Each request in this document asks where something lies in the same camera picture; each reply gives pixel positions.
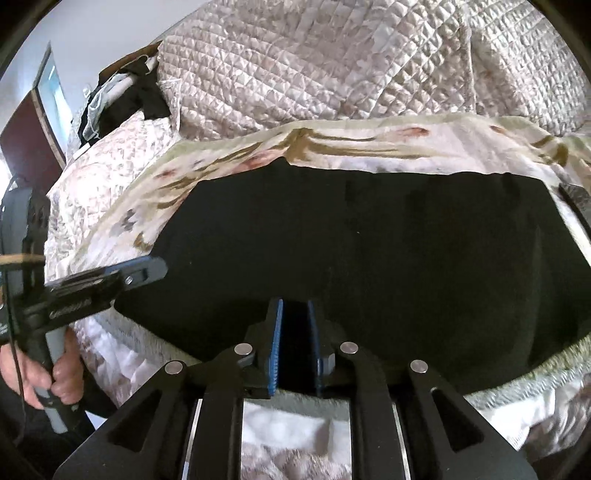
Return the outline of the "left hand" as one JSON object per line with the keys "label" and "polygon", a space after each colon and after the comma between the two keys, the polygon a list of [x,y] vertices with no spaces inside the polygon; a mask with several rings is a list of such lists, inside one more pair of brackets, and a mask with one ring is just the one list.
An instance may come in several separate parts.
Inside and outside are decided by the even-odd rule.
{"label": "left hand", "polygon": [[[36,388],[49,390],[63,404],[74,405],[84,394],[84,367],[80,358],[76,336],[71,328],[64,335],[64,353],[49,373],[39,362],[30,359],[19,348],[16,355],[21,371],[25,403],[36,410],[42,410]],[[1,347],[1,412],[16,412],[20,392],[17,370],[9,345]]]}

